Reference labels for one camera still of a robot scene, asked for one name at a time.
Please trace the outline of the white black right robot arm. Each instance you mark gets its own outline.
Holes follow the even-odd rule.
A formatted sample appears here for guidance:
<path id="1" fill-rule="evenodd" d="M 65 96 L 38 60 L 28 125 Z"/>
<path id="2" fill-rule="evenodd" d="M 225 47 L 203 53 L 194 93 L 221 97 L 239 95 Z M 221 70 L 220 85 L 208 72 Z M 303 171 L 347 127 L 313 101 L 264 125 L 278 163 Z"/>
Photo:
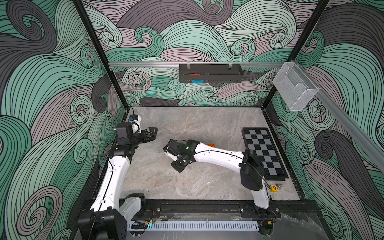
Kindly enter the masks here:
<path id="1" fill-rule="evenodd" d="M 271 198 L 267 190 L 264 165 L 255 150 L 234 152 L 218 149 L 195 140 L 171 139 L 163 148 L 173 160 L 171 166 L 181 173 L 189 164 L 209 163 L 240 175 L 243 187 L 251 191 L 254 206 L 268 210 Z"/>

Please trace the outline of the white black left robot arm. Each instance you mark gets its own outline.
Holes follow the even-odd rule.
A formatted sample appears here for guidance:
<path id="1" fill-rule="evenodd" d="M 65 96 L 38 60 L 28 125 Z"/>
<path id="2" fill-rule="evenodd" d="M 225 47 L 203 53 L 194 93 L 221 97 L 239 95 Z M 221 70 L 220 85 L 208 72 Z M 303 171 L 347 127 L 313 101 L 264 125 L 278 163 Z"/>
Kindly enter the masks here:
<path id="1" fill-rule="evenodd" d="M 121 201 L 126 173 L 140 144 L 157 138 L 158 128 L 141 130 L 140 121 L 123 122 L 115 128 L 115 144 L 108 152 L 106 172 L 93 204 L 83 211 L 78 226 L 84 240 L 124 240 L 129 222 L 144 203 L 144 195 L 136 194 Z"/>

